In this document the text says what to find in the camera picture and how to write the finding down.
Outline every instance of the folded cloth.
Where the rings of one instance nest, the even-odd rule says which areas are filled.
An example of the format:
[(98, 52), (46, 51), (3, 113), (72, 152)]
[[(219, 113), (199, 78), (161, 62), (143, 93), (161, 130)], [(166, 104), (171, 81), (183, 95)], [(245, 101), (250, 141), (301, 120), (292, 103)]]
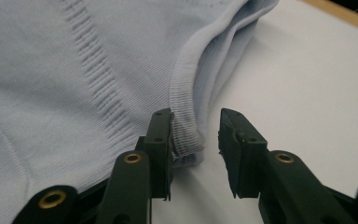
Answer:
[(175, 166), (277, 0), (0, 0), (0, 224), (41, 189), (83, 191), (175, 113)]

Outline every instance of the white table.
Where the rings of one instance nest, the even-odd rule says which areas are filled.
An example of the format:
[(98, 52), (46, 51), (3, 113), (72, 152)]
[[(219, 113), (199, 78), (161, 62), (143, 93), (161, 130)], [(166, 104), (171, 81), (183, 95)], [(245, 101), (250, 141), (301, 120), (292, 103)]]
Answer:
[(222, 107), (240, 111), (269, 150), (297, 154), (324, 183), (358, 188), (358, 29), (300, 1), (262, 18), (213, 105), (205, 162), (175, 171), (172, 200), (153, 202), (154, 224), (263, 223), (257, 199), (233, 199), (218, 154)]

